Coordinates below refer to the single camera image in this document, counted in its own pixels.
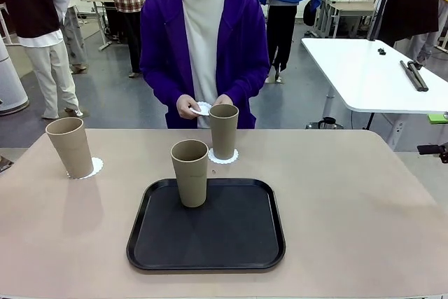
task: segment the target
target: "cup rim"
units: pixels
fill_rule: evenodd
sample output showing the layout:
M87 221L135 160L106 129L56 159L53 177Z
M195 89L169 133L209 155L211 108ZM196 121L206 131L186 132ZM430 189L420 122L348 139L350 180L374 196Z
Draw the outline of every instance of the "cup rim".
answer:
M186 141L196 141L197 143L201 143L201 144L205 145L205 148L207 149L207 151L205 152L205 154L204 154L202 157L200 157L200 158L198 158L198 159L194 159L194 160L181 160L181 159L176 158L176 157L173 155L173 149L174 149L177 145L179 145L179 144L181 144L181 143L184 143L184 142L186 142ZM178 141L177 143L175 143L175 144L173 145L173 147L171 147L170 153L171 153L171 158L173 158L173 159L175 159L176 161L179 161L179 162L198 162L198 161L204 159L205 157L207 157L208 154L209 154L209 151L210 151L209 147L208 147L207 144L204 143L203 141L200 141L200 140L197 140L197 139L185 139L185 140L181 140L181 141Z
M212 112L211 112L212 108L214 108L215 106L221 106L221 105L232 106L232 107L236 108L237 112L236 112L235 114L231 115L230 117L220 117L220 116L215 116L214 114L212 114ZM235 105L232 105L232 104L217 104L217 105L213 105L213 106L210 108L210 111L209 111L209 115L212 116L213 118L217 118L217 119L229 119L229 118L234 118L235 116L238 115L238 113L239 113L239 109L238 109L238 107L235 106Z
M72 131L64 132L64 133L52 133L52 132L48 131L48 128L51 125L53 125L54 123L58 123L61 120L66 120L66 119L76 119L76 120L81 121L81 124L76 129L74 129ZM84 120L82 120L81 118L78 118L78 117L65 117L65 118L60 118L60 119L54 120L50 124L48 124L47 127L45 128L45 133L46 134L51 134L52 136L63 136L65 134L70 134L72 132L78 131L80 128L82 128L82 126L84 126Z

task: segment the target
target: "purple hoodie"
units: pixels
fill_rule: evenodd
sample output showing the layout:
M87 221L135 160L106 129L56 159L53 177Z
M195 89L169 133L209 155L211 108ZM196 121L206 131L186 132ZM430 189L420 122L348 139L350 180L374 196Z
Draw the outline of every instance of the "purple hoodie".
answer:
M195 129L179 116L177 99L195 97L182 0L146 0L141 11L141 63L145 81L166 106L167 126ZM239 108L238 128L253 129L249 98L258 94L270 69L265 17L258 0L225 0L218 31L216 87Z

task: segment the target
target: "tan plastic tumbler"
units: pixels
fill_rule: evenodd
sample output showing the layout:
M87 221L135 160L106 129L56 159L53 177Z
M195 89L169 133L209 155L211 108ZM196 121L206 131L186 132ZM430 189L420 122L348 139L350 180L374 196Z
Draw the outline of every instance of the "tan plastic tumbler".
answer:
M183 140L171 149L182 204L195 208L207 198L207 154L209 147L199 140Z
M213 154L221 160L230 159L235 151L239 110L234 105L219 104L209 113Z
M45 132L71 178L83 178L93 172L92 156L82 119L68 117L55 120L48 124Z

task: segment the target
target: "black plastic serving tray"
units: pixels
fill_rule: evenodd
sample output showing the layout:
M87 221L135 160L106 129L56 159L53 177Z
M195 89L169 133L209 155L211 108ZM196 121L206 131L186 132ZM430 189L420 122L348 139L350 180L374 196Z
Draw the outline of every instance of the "black plastic serving tray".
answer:
M127 244L133 266L157 270L260 270L285 254L272 189L254 179L209 179L206 202L181 204L176 179L143 195Z

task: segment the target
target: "white paper doily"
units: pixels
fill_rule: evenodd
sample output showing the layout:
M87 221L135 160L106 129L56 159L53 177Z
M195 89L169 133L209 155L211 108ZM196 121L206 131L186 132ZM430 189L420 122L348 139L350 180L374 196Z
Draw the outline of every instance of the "white paper doily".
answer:
M67 172L67 175L69 176L70 179L73 180L82 180L82 179L86 179L86 178L90 178L91 176L94 176L95 174L97 174L99 171L102 170L103 168L103 160L99 159L99 158L92 158L92 164L93 164L93 171L92 173L90 173L87 176L84 176L83 178L72 178L69 173Z
M209 159L216 164L222 164L222 165L231 164L236 159L238 159L238 155L239 155L238 150L235 149L235 151L233 153L233 157L231 157L230 159L227 159L227 160L222 160L222 159L218 159L217 157L215 157L215 153L213 152L212 148L210 148L210 151L209 151Z
M208 104L206 102L198 102L197 105L199 105L199 107L201 108L201 111L196 111L196 110L194 110L194 108L190 108L190 110L193 111L194 113L197 113L198 115L201 115L201 116L210 116L209 111L211 109L211 104Z

